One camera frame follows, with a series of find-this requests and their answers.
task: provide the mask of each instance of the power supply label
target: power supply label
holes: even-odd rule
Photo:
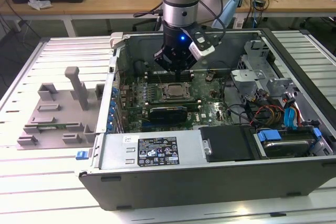
[[[138,140],[138,165],[178,165],[176,137],[143,138]]]

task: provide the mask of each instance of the slotted aluminum table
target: slotted aluminum table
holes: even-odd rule
[[[312,36],[274,32],[329,101],[336,106],[336,63]],[[87,88],[104,83],[109,37],[53,38],[41,42],[0,102],[0,223],[316,223],[336,221],[336,179],[309,196],[225,202],[197,206],[107,212],[75,176],[88,161],[81,149],[17,151],[42,83],[70,90],[67,66],[78,66]],[[287,73],[279,62],[278,68]]]

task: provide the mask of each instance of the barcode sticker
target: barcode sticker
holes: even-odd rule
[[[123,144],[129,144],[129,143],[137,143],[139,140],[138,135],[129,135],[129,136],[124,136],[122,138],[122,143]]]

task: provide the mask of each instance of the motherboard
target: motherboard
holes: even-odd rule
[[[141,77],[121,74],[119,95],[110,108],[112,113],[118,109],[121,114],[120,132],[196,130],[233,124],[226,113],[222,77],[202,71],[189,72],[180,82],[170,80],[164,72]]]

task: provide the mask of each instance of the table leg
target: table leg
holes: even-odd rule
[[[106,22],[106,27],[107,27],[107,32],[111,33],[112,32],[112,26],[111,26],[111,22],[109,19],[105,19]]]
[[[69,37],[77,37],[77,32],[75,30],[75,27],[73,25],[73,22],[71,18],[65,18],[63,19],[65,29],[67,30]]]
[[[7,20],[7,23],[14,30],[14,32],[21,32],[21,27],[19,26],[19,22],[17,20]]]
[[[243,24],[244,24],[244,20],[245,20],[245,16],[237,14],[237,16],[235,17],[233,28],[234,29],[242,29]]]

